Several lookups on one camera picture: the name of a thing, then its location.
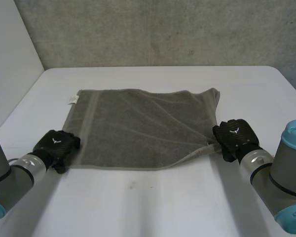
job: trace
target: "white table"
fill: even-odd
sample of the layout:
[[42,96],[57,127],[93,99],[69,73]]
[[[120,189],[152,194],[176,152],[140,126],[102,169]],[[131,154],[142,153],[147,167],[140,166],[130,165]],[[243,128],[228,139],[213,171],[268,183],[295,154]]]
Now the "white table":
[[[0,128],[8,158],[20,157],[50,129],[61,129],[80,89],[150,92],[215,87],[218,122],[245,119],[274,154],[296,119],[296,91],[271,67],[67,68],[43,73]],[[285,237],[239,164],[204,156],[170,169],[50,170],[0,221],[0,237]]]

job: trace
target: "gray towel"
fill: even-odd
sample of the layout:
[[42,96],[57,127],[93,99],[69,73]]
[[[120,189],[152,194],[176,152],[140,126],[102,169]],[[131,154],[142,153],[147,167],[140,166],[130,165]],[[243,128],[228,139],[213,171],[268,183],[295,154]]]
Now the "gray towel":
[[71,168],[158,170],[220,149],[220,93],[156,94],[138,89],[81,90],[64,130],[81,138]]

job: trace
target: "gray concrete wall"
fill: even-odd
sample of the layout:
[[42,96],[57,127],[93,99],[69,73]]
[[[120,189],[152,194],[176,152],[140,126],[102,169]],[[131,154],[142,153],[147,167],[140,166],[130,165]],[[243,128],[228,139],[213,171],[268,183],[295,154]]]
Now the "gray concrete wall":
[[15,0],[45,69],[268,65],[296,88],[296,0]]

